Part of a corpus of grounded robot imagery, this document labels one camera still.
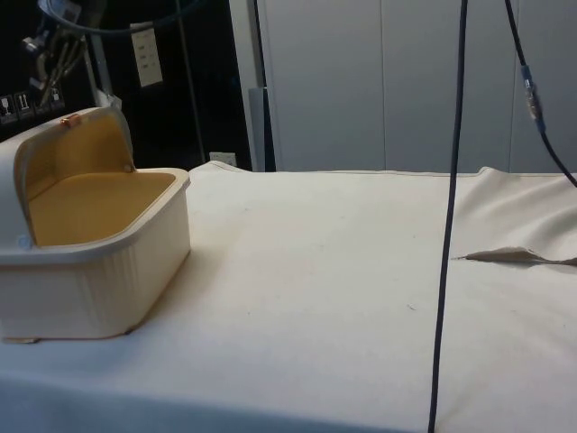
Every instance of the white tablecloth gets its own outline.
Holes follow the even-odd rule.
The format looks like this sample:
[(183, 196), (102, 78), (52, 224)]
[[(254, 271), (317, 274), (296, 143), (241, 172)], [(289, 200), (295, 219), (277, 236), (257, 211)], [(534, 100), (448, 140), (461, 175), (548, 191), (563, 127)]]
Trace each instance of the white tablecloth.
[[(193, 250), (150, 318), (106, 341), (0, 345), (0, 431), (425, 431), (448, 179), (216, 164), (191, 177)], [(535, 206), (483, 213), (497, 178), (574, 193), (462, 177), (455, 253), (535, 247), (491, 231)], [(561, 245), (555, 259), (573, 253)], [(451, 262), (438, 431), (575, 431), (576, 275)]]

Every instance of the cabinet door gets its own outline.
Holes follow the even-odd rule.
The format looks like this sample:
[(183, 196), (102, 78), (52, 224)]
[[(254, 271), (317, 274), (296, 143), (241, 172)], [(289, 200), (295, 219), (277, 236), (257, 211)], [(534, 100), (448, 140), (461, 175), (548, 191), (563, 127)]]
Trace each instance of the cabinet door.
[(260, 0), (278, 170), (382, 170), (380, 0)]
[[(449, 171), (460, 0), (383, 0), (387, 169)], [(514, 46), (502, 0), (470, 2), (459, 171), (508, 169)]]
[[(522, 0), (519, 33), (545, 110), (547, 133), (559, 158), (577, 171), (577, 2)], [(559, 172), (527, 112), (517, 71), (511, 171)]]

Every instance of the metal clip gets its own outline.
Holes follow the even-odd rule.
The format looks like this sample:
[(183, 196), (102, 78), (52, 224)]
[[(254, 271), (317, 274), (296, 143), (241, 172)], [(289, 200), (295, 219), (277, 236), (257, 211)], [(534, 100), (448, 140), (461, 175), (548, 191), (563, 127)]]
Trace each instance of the metal clip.
[(82, 123), (81, 115), (71, 115), (70, 117), (60, 119), (60, 124), (66, 126), (67, 128), (73, 128), (81, 123)]

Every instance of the sticker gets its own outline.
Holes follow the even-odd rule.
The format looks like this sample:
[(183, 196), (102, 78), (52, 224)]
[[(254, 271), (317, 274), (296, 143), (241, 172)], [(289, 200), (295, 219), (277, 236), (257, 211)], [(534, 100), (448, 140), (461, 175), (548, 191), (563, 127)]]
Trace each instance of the sticker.
[(18, 120), (12, 95), (0, 97), (0, 124), (10, 124)]
[(50, 107), (53, 110), (59, 110), (64, 108), (64, 98), (62, 97), (62, 91), (60, 88), (51, 88), (50, 89)]
[(14, 103), (16, 105), (16, 112), (18, 113), (18, 117), (21, 119), (34, 117), (34, 108), (32, 107), (33, 102), (30, 98), (30, 93), (14, 93)]

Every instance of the wall outlet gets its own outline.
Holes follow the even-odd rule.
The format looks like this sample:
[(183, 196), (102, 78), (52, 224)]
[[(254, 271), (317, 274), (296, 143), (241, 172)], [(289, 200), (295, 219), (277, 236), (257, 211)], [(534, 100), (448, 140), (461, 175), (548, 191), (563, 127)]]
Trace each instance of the wall outlet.
[(220, 161), (232, 165), (233, 167), (237, 167), (236, 153), (234, 152), (210, 152), (208, 156), (210, 157), (210, 161)]
[[(130, 24), (131, 27), (138, 25), (142, 24)], [(133, 33), (133, 47), (141, 88), (160, 83), (162, 81), (162, 69), (160, 69), (154, 29)]]

